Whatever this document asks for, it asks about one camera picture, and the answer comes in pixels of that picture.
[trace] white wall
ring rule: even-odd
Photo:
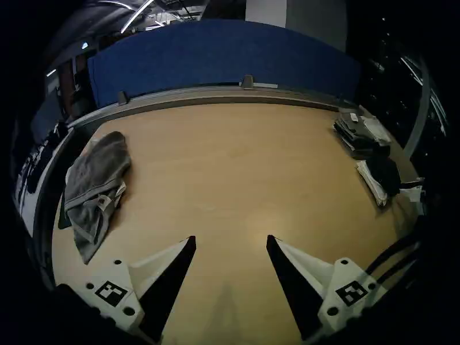
[[[303,33],[345,51],[347,5],[345,0],[287,0],[286,29]]]
[[[246,0],[246,21],[286,26],[287,0]]]

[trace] blue partition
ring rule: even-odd
[[[123,39],[89,59],[98,107],[160,90],[203,84],[256,82],[352,99],[359,63],[303,34],[238,20],[165,26]]]

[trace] wooden table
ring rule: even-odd
[[[268,234],[333,262],[366,267],[407,233],[402,196],[379,210],[332,130],[338,114],[287,105],[217,104],[104,123],[132,157],[122,207],[88,266],[71,228],[53,233],[56,283],[82,284],[113,259],[135,262],[196,235],[197,251],[164,329],[164,344],[299,344],[265,249]],[[416,173],[395,144],[403,181]]]

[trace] gray towel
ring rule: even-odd
[[[125,137],[112,132],[75,161],[65,190],[64,211],[72,223],[83,262],[101,246],[115,209],[122,175],[131,165]]]

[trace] ceiling light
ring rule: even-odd
[[[52,75],[54,72],[56,72],[56,70],[52,70],[50,73],[47,74],[47,76]]]
[[[150,30],[158,29],[158,28],[161,28],[161,26],[160,25],[148,26],[145,28],[145,31],[150,31]]]
[[[131,10],[131,11],[135,11],[134,8],[132,8],[131,6],[127,5],[126,3],[122,3],[120,1],[111,1],[111,0],[99,0],[98,1],[99,3],[113,3],[114,5],[119,5],[119,6],[122,6],[128,10]]]
[[[131,23],[134,21],[134,19],[136,19],[137,16],[138,16],[139,14],[141,14],[141,12],[142,12],[143,10],[145,10],[145,9],[147,8],[148,5],[150,5],[151,3],[153,3],[153,1],[154,1],[154,0],[147,0],[147,1],[145,1],[145,2],[142,4],[142,6],[140,6],[139,9],[133,13],[133,15],[131,16],[131,18],[126,22],[126,24],[123,25],[123,28],[121,28],[120,33],[124,33],[124,32],[126,31],[126,29],[128,28],[128,26],[130,26]]]

